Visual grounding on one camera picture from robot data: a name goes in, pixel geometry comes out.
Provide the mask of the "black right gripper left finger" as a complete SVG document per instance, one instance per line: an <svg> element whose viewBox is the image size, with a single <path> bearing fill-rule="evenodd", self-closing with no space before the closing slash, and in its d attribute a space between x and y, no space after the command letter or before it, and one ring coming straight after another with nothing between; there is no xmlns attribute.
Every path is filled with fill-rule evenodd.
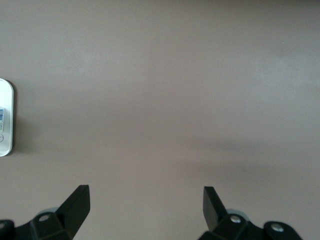
<svg viewBox="0 0 320 240"><path fill-rule="evenodd" d="M2 240L72 240L90 212L90 187L79 185L55 210L42 211L27 223L15 226L0 221Z"/></svg>

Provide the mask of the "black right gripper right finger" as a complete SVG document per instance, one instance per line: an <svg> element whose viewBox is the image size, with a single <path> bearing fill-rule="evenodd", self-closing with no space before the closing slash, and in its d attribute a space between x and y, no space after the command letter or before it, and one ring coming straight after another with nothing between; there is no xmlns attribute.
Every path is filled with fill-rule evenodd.
<svg viewBox="0 0 320 240"><path fill-rule="evenodd" d="M203 215L208 231L201 240L300 240L290 225L267 221L262 228L254 225L241 211L227 210L212 186L203 189Z"/></svg>

